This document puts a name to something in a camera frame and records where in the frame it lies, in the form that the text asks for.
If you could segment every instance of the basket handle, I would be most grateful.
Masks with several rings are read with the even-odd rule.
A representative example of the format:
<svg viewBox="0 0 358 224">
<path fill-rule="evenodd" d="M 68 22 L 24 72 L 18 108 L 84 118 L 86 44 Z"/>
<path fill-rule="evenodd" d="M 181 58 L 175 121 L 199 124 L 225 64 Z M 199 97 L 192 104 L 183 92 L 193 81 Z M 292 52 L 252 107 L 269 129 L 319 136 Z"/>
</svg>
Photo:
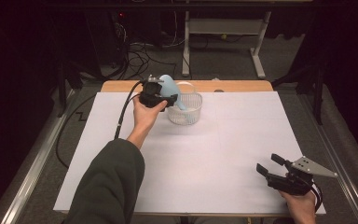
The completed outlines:
<svg viewBox="0 0 358 224">
<path fill-rule="evenodd" d="M 180 81 L 180 82 L 177 82 L 176 85 L 178 85 L 178 87 L 179 87 L 179 85 L 191 86 L 193 88 L 193 92 L 196 92 L 196 87 L 193 84 L 189 83 L 189 82 Z"/>
</svg>

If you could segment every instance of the white metal stand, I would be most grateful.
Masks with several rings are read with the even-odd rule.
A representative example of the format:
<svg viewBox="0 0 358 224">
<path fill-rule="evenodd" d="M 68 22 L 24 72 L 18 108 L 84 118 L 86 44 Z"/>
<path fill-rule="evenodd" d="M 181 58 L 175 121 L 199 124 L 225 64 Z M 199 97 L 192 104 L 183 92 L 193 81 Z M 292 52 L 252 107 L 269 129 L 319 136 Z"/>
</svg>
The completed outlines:
<svg viewBox="0 0 358 224">
<path fill-rule="evenodd" d="M 271 12 L 266 12 L 264 20 L 226 20 L 226 19 L 190 19 L 186 12 L 185 21 L 185 47 L 183 52 L 182 75 L 190 75 L 190 49 L 188 40 L 190 34 L 226 34 L 226 35 L 258 35 L 255 48 L 250 52 L 254 61 L 257 76 L 261 79 L 266 75 L 261 65 L 258 52 L 260 51 L 264 35 L 269 25 Z"/>
</svg>

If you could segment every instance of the person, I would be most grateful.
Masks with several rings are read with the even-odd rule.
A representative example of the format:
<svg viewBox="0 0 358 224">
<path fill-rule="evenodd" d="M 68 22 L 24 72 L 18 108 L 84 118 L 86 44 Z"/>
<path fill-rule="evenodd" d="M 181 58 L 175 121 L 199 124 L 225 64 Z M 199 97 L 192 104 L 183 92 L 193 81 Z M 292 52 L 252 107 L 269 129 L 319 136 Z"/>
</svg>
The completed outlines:
<svg viewBox="0 0 358 224">
<path fill-rule="evenodd" d="M 134 127 L 130 135 L 126 140 L 110 141 L 93 159 L 77 186 L 65 224 L 131 223 L 145 174 L 145 161 L 140 149 L 159 112 L 167 105 L 163 101 L 148 108 L 139 102 L 139 96 L 132 100 Z M 311 195 L 293 197 L 284 192 L 281 195 L 297 224 L 315 223 L 312 222 L 315 200 Z"/>
</svg>

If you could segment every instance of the dark green sleeve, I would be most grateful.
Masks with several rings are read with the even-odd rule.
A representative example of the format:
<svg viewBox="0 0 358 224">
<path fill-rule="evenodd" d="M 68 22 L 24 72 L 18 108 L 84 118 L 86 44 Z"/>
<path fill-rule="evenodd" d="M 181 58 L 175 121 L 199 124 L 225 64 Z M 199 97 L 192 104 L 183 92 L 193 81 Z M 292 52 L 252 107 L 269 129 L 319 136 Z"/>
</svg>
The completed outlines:
<svg viewBox="0 0 358 224">
<path fill-rule="evenodd" d="M 131 142 L 109 142 L 83 175 L 65 224 L 130 223 L 145 161 Z"/>
</svg>

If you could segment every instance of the white plastic basket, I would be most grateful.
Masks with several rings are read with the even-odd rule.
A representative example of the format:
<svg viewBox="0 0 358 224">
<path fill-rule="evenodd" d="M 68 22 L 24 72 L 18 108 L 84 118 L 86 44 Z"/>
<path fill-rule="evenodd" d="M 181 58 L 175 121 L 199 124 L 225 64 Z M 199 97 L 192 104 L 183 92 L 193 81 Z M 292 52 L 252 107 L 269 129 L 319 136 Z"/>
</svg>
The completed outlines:
<svg viewBox="0 0 358 224">
<path fill-rule="evenodd" d="M 200 119 L 200 111 L 202 108 L 202 96 L 196 93 L 195 87 L 188 82 L 178 82 L 177 85 L 190 85 L 193 87 L 193 92 L 181 93 L 180 99 L 187 107 L 187 110 L 181 110 L 177 105 L 170 106 L 168 110 L 168 118 L 175 124 L 190 125 L 194 124 Z"/>
</svg>

